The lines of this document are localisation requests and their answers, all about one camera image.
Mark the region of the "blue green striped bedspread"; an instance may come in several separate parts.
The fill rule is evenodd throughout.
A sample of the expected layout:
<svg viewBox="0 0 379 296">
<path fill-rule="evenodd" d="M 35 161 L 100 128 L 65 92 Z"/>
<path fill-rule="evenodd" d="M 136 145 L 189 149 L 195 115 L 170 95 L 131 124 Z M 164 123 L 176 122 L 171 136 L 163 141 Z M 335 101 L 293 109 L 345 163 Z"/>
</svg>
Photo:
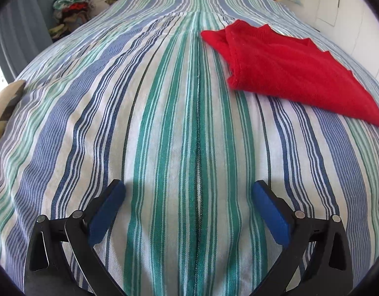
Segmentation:
<svg viewBox="0 0 379 296">
<path fill-rule="evenodd" d="M 62 218 L 112 180 L 127 196 L 96 251 L 130 295 L 248 295 L 279 254 L 251 200 L 344 223 L 359 282 L 379 256 L 379 128 L 229 90 L 200 36 L 241 19 L 310 38 L 379 105 L 379 83 L 272 0 L 120 0 L 37 56 L 0 141 L 0 264 L 24 284 L 38 215 Z"/>
</svg>

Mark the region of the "red knit sweater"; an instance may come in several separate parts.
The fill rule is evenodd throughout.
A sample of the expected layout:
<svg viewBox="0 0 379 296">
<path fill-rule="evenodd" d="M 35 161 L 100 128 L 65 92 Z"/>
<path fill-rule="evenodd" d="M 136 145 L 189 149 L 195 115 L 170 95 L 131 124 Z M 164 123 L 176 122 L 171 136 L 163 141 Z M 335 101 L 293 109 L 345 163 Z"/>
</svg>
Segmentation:
<svg viewBox="0 0 379 296">
<path fill-rule="evenodd" d="M 228 85 L 261 95 L 299 102 L 379 127 L 372 95 L 331 55 L 309 38 L 281 35 L 269 25 L 236 20 L 202 39 L 228 63 Z"/>
</svg>

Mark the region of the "beige patterned cushion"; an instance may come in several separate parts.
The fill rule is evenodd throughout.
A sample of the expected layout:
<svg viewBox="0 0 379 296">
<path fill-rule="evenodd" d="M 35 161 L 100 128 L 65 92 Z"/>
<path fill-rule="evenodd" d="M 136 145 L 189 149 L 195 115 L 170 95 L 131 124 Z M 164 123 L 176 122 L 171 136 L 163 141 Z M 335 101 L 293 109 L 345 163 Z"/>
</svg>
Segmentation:
<svg viewBox="0 0 379 296">
<path fill-rule="evenodd" d="M 8 84 L 0 92 L 0 139 L 6 129 L 8 120 L 17 106 L 17 103 L 22 98 L 26 81 L 19 79 L 11 84 Z"/>
</svg>

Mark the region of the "pile of mixed clothes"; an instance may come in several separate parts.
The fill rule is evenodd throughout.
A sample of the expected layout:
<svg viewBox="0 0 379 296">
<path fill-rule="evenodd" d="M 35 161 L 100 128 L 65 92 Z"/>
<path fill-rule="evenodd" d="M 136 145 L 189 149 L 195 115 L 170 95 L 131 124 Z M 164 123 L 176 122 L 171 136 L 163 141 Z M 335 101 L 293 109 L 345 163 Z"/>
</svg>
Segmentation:
<svg viewBox="0 0 379 296">
<path fill-rule="evenodd" d="M 53 0 L 52 9 L 57 25 L 49 29 L 49 35 L 56 42 L 86 24 L 94 4 L 91 0 Z"/>
</svg>

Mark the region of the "blue-grey curtain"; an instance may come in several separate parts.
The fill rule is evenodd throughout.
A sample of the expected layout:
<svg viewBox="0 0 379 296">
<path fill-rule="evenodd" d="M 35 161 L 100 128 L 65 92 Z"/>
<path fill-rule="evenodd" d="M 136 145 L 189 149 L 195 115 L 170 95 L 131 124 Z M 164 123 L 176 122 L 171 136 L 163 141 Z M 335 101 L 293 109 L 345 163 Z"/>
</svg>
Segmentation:
<svg viewBox="0 0 379 296">
<path fill-rule="evenodd" d="M 8 0 L 0 13 L 0 68 L 7 83 L 52 45 L 54 0 Z"/>
</svg>

